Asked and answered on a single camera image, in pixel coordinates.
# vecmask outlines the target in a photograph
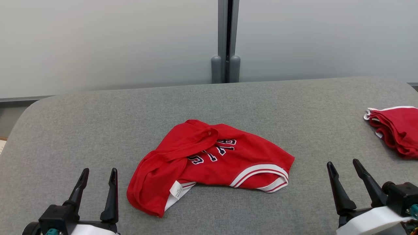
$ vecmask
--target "teal connector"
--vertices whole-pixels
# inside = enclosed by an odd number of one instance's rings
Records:
[[[411,206],[411,216],[418,220],[418,204]]]
[[[48,232],[46,232],[45,235],[59,235],[59,231],[54,228],[51,228],[50,230],[48,230]]]

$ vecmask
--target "red fabric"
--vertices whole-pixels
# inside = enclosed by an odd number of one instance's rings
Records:
[[[142,159],[129,183],[127,198],[135,208],[162,217],[175,181],[186,186],[195,182],[229,186],[235,180],[231,186],[269,186],[261,190],[274,192],[287,185],[293,161],[293,156],[257,135],[225,124],[188,120],[175,126]]]
[[[384,110],[369,109],[370,125],[383,134],[385,143],[405,159],[418,158],[418,109],[394,107]]]

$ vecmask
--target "gray table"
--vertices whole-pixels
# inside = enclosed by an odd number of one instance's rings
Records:
[[[370,206],[352,166],[358,158],[379,184],[418,185],[418,161],[377,138],[367,107],[418,106],[407,84],[376,77],[213,84],[60,95],[34,103],[0,155],[0,234],[20,234],[50,204],[67,200],[81,171],[90,178],[80,208],[98,220],[108,177],[119,170],[119,231],[131,234],[335,234],[338,217],[326,163],[348,195]],[[198,185],[162,219],[133,208],[126,188],[139,161],[176,124],[199,119],[262,136],[296,160],[289,186],[274,194]]]

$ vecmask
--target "white wall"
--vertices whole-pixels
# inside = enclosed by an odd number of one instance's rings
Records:
[[[211,83],[216,0],[0,0],[0,98]]]
[[[240,82],[378,75],[418,82],[417,0],[240,0]]]

